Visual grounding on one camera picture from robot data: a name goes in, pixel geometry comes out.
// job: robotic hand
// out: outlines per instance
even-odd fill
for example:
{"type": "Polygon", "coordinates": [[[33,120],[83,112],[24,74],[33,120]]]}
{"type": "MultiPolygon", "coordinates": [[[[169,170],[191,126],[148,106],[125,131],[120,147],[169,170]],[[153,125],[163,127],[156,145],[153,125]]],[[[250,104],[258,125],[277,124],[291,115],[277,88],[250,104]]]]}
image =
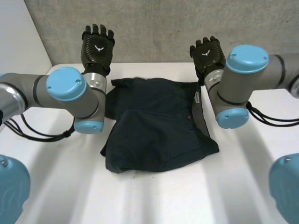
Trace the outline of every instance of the robotic hand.
{"type": "MultiPolygon", "coordinates": [[[[63,67],[49,76],[15,73],[0,76],[0,125],[31,107],[46,107],[66,109],[74,117],[72,131],[101,133],[105,115],[106,76],[110,72],[115,41],[111,30],[106,35],[105,26],[100,26],[100,34],[98,30],[94,24],[92,33],[87,26],[82,34],[83,75],[75,68],[63,67]]],[[[0,155],[1,224],[17,221],[29,192],[30,176],[26,167],[14,158],[0,155]]]]}
{"type": "Polygon", "coordinates": [[[84,74],[95,72],[104,76],[110,73],[110,64],[112,61],[112,50],[115,45],[114,33],[108,30],[106,35],[106,27],[100,25],[99,28],[93,24],[93,32],[90,26],[86,26],[82,34],[82,50],[81,61],[85,68],[84,74]]]}
{"type": "Polygon", "coordinates": [[[222,70],[225,66],[225,56],[220,47],[220,42],[215,37],[196,41],[196,47],[190,47],[190,57],[193,58],[199,84],[205,84],[205,77],[214,70],[222,70]]]}

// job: white table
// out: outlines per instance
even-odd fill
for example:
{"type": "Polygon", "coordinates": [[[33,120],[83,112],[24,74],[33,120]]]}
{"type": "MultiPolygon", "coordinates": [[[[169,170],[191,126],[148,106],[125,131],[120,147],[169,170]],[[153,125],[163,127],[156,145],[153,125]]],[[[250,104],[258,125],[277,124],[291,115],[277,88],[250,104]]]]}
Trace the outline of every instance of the white table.
{"type": "MultiPolygon", "coordinates": [[[[80,64],[63,66],[82,71],[80,64]]],[[[192,63],[118,63],[107,77],[163,77],[197,81],[192,63]]],[[[164,172],[114,174],[100,155],[114,121],[100,135],[74,133],[56,143],[22,139],[5,128],[0,154],[21,160],[31,174],[29,200],[18,224],[285,224],[269,194],[268,174],[280,156],[298,152],[299,126],[274,128],[254,120],[235,130],[218,127],[206,89],[203,108],[220,152],[164,172]]],[[[254,92],[253,106],[269,116],[299,117],[299,101],[284,90],[254,92]]],[[[28,122],[44,133],[62,133],[67,111],[31,108],[28,122]]]]}

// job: gray wall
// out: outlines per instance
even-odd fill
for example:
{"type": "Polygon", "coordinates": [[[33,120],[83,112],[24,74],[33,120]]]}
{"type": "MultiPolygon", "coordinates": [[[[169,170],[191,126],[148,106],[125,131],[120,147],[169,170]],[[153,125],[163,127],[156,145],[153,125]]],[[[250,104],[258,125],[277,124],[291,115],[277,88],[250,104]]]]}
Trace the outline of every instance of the gray wall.
{"type": "Polygon", "coordinates": [[[113,62],[189,62],[197,39],[216,36],[227,55],[250,43],[299,53],[299,0],[25,0],[53,63],[80,63],[87,24],[115,33],[113,62]]]}

